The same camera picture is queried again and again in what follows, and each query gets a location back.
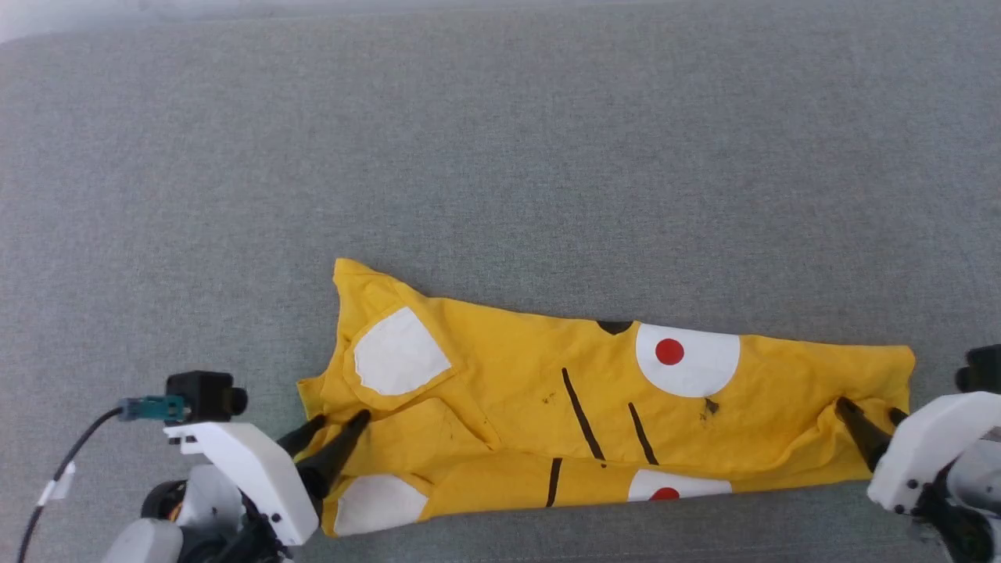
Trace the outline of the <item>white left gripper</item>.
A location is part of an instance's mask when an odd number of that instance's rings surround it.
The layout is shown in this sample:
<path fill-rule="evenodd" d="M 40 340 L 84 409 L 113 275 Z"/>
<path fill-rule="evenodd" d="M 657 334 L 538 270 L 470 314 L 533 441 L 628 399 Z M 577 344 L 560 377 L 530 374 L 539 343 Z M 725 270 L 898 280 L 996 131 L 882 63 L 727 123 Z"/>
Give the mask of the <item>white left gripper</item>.
<path fill-rule="evenodd" d="M 183 455 L 207 457 L 258 511 L 280 516 L 272 524 L 276 537 L 286 547 L 298 547 L 318 531 L 314 502 L 329 495 L 369 423 L 371 411 L 357 412 L 311 456 L 310 445 L 326 425 L 325 414 L 316 414 L 275 441 L 240 421 L 201 421 L 163 431 L 180 439 Z M 303 455 L 307 457 L 294 464 L 293 459 Z"/>

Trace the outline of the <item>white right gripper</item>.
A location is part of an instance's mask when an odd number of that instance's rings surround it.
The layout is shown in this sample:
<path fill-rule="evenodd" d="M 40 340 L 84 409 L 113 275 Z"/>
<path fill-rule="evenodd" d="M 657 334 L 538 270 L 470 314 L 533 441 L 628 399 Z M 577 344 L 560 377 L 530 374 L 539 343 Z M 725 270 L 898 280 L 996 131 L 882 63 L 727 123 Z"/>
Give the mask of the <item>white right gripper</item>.
<path fill-rule="evenodd" d="M 837 399 L 835 410 L 873 473 L 868 498 L 888 511 L 915 508 L 923 484 L 932 483 L 948 463 L 1001 427 L 1001 395 L 983 391 L 940 396 L 910 416 L 890 407 L 893 436 L 853 400 Z"/>

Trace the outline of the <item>yellow cat-face t-shirt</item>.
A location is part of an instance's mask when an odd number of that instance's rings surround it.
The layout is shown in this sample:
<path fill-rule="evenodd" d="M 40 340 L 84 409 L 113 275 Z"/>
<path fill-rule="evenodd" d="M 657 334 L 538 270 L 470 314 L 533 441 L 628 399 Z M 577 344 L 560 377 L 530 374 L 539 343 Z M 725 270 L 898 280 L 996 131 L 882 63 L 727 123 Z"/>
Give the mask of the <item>yellow cat-face t-shirt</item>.
<path fill-rule="evenodd" d="M 836 415 L 910 409 L 908 346 L 845 346 L 430 298 L 339 259 L 335 352 L 298 382 L 318 451 L 372 420 L 321 509 L 346 537 L 444 515 L 818 487 L 871 471 Z"/>

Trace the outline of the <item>grey fabric sofa cushion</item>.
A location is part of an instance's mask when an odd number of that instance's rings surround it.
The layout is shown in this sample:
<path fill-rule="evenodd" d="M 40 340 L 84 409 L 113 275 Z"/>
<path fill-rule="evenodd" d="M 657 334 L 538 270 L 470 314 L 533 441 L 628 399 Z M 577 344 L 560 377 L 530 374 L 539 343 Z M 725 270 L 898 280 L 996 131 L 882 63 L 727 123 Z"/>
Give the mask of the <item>grey fabric sofa cushion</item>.
<path fill-rule="evenodd" d="M 672 0 L 0 44 L 0 563 L 179 371 L 303 421 L 337 257 L 547 316 L 1001 342 L 1001 0 Z"/>

